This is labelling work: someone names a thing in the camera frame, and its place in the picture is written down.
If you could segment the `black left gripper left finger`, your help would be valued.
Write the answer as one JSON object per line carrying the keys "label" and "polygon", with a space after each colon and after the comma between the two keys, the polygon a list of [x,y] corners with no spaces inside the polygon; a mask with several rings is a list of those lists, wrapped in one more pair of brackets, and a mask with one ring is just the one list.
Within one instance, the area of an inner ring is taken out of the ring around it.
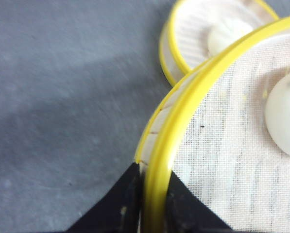
{"label": "black left gripper left finger", "polygon": [[136,233],[142,201],[139,164],[132,163],[108,193],[68,233]]}

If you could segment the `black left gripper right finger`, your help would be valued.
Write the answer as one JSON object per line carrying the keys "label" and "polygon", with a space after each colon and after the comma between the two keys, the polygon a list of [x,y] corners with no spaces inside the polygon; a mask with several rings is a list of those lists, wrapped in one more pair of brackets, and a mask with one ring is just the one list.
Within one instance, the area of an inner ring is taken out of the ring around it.
{"label": "black left gripper right finger", "polygon": [[168,233],[231,233],[232,229],[171,174],[165,205]]}

